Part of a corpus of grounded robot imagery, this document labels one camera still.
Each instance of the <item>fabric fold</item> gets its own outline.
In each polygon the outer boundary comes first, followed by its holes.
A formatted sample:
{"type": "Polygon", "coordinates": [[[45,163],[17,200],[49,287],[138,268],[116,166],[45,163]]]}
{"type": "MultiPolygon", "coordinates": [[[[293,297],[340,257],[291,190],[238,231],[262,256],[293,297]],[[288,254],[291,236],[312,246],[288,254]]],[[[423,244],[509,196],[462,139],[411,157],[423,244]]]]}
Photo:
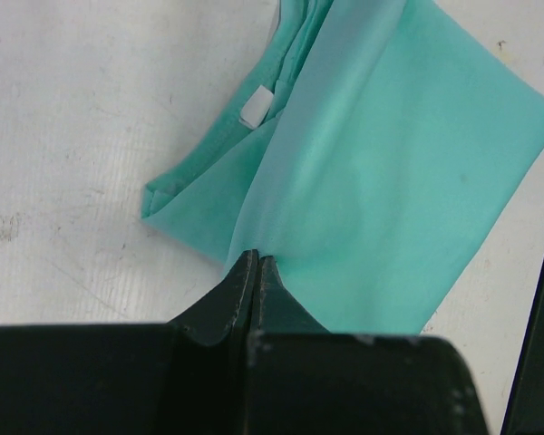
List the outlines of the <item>fabric fold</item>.
{"type": "Polygon", "coordinates": [[[431,0],[284,0],[283,26],[142,215],[227,266],[275,256],[332,331],[418,333],[544,147],[544,97],[431,0]],[[273,110],[241,130],[265,77],[273,110]]]}

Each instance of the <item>crumpled fabric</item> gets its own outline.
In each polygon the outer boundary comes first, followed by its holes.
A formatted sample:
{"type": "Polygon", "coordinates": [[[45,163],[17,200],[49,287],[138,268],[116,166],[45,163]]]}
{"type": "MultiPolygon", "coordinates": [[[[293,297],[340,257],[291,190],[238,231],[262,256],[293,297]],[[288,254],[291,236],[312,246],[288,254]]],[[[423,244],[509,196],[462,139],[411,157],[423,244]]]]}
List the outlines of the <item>crumpled fabric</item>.
{"type": "Polygon", "coordinates": [[[280,23],[142,218],[226,264],[274,256],[334,332],[415,334],[544,147],[544,97],[431,0],[282,0],[280,23]],[[239,113],[275,94],[250,130],[239,113]]]}

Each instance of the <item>folded fabric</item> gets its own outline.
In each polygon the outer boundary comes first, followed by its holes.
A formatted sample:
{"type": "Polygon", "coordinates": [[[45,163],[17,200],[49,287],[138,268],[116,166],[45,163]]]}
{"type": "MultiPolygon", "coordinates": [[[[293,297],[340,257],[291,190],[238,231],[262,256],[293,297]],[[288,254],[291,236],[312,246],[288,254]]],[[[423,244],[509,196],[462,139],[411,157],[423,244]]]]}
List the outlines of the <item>folded fabric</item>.
{"type": "Polygon", "coordinates": [[[544,97],[431,0],[283,0],[261,61],[142,217],[256,248],[332,331],[421,330],[544,147],[544,97]],[[264,122],[239,114],[274,92],[264,122]]]}

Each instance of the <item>white surface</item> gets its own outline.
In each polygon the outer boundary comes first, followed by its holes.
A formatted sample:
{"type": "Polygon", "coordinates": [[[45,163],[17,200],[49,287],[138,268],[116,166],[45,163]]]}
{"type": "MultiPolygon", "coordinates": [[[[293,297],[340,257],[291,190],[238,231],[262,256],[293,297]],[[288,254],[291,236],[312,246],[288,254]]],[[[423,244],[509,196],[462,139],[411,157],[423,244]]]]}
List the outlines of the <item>white surface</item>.
{"type": "MultiPolygon", "coordinates": [[[[440,3],[544,93],[544,0],[440,3]]],[[[141,186],[200,139],[275,7],[0,0],[0,324],[167,320],[218,281],[141,225],[141,186]]],[[[493,433],[543,253],[544,152],[425,328],[464,353],[493,433]]]]}

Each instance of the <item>dark stain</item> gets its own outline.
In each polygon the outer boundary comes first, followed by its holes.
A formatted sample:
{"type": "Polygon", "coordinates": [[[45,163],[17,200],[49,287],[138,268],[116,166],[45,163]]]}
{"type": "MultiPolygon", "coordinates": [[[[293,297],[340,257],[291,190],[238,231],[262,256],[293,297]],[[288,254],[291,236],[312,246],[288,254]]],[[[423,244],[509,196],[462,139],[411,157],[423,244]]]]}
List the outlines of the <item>dark stain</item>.
{"type": "Polygon", "coordinates": [[[2,225],[0,225],[0,241],[12,242],[18,237],[21,217],[19,213],[13,216],[1,216],[2,225]]]}

